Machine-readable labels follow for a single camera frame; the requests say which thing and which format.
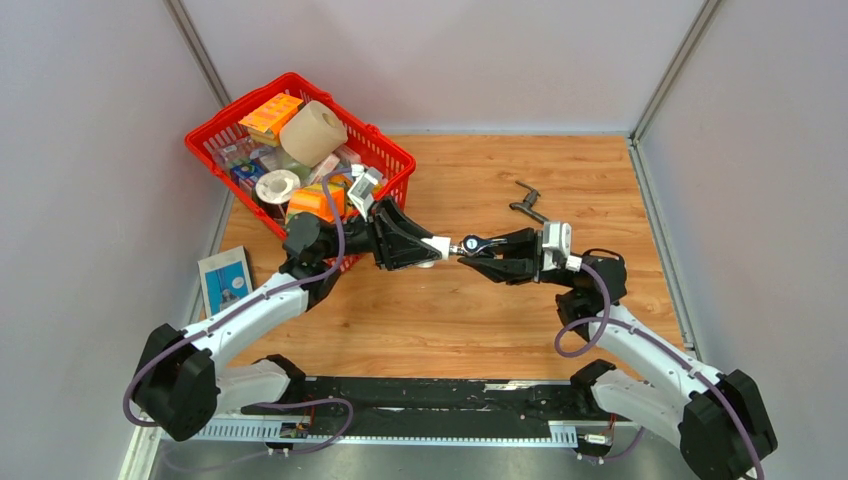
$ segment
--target orange box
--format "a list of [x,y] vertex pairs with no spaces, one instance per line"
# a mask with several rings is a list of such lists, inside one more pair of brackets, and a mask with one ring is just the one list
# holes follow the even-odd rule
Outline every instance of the orange box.
[[[345,214],[345,189],[341,185],[328,185],[330,195],[336,203],[336,208],[339,214]],[[306,188],[297,190],[289,200],[289,208],[286,211],[286,223],[298,213],[309,212],[324,219],[330,223],[333,222],[333,211],[330,210],[330,203],[324,195],[324,188],[320,184],[310,185]]]
[[247,128],[247,133],[257,142],[272,147],[280,146],[280,130],[297,113],[303,100],[280,93],[261,107],[239,120],[239,125]]

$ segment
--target robotic arm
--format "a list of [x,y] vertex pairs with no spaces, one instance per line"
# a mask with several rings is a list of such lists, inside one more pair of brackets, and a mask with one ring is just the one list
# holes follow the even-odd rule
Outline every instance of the robotic arm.
[[[340,253],[373,253],[377,265],[389,271],[428,267],[453,255],[494,282],[570,287],[556,297],[566,326],[557,336],[560,353],[576,356],[597,344],[646,379],[636,381],[597,360],[572,376],[572,385],[590,404],[629,418],[680,448],[700,478],[739,478],[754,465],[740,423],[758,458],[777,448],[750,377],[738,370],[724,375],[678,351],[618,303],[627,293],[621,256],[601,249],[573,255],[571,226],[563,222],[487,239],[469,235],[452,244],[411,221],[393,198],[375,201],[370,192],[379,180],[374,169],[360,172],[349,197],[361,215],[340,229],[311,214],[295,216],[286,227],[285,263],[249,296],[182,331],[165,324],[151,333],[128,395],[155,424],[182,441],[216,414],[281,400],[291,377],[302,374],[283,357],[239,368],[226,365],[266,332],[326,298],[341,274],[328,262]],[[571,329],[588,342],[575,354],[559,347],[559,339]]]

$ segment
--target wood surface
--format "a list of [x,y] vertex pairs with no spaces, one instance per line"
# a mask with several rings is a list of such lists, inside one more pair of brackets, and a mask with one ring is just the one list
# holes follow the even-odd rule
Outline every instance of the wood surface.
[[[664,338],[681,337],[651,229],[622,137],[395,136],[417,161],[406,212],[457,242],[539,225],[511,211],[526,190],[542,193],[535,209],[574,228],[582,252],[624,255],[629,294],[622,303]],[[257,285],[283,262],[281,242],[235,202],[222,250],[244,245]],[[275,328],[234,360],[243,365],[280,353],[308,375],[566,379],[595,358],[554,351],[561,328],[552,285],[494,284],[451,259],[425,270],[385,272],[369,255],[312,311]],[[583,344],[566,335],[567,350]]]

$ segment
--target brown paper roll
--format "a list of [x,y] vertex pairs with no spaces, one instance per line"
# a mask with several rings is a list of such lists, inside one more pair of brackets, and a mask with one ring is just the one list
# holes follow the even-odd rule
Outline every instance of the brown paper roll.
[[309,168],[347,141],[339,117],[323,103],[312,100],[280,131],[280,144],[292,158]]

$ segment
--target gray floor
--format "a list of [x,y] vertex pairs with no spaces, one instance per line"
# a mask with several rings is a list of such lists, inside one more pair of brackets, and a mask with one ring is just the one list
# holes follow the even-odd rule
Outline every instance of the gray floor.
[[[620,448],[630,443],[634,429],[616,434]],[[261,445],[239,442],[163,442],[151,479],[264,480],[597,480],[597,479],[696,479],[675,448],[648,434],[633,455],[619,463],[593,466],[569,452],[553,448],[412,447],[334,445],[320,452],[292,456],[260,457],[205,473],[178,473],[161,462],[163,451],[182,467],[206,467],[260,452]]]

